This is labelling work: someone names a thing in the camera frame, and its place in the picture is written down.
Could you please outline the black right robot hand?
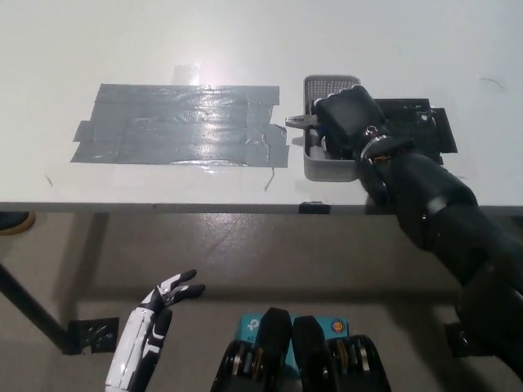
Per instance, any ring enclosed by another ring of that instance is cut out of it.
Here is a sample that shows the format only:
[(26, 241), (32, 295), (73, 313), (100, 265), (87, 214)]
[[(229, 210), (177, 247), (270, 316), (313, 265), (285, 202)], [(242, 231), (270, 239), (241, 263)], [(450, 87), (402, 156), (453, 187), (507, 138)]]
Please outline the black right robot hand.
[(317, 117), (326, 152), (334, 159), (352, 160), (367, 128), (386, 122), (378, 103), (361, 85), (316, 100), (312, 112)]

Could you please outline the white and black left hand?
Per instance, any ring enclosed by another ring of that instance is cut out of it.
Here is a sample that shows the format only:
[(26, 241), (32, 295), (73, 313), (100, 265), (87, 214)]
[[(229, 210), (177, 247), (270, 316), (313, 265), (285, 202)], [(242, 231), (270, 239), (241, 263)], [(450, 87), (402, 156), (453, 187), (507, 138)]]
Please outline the white and black left hand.
[(106, 391), (145, 391), (158, 364), (172, 322), (171, 307), (200, 297), (206, 286), (188, 282), (195, 269), (156, 285), (129, 314), (105, 378)]

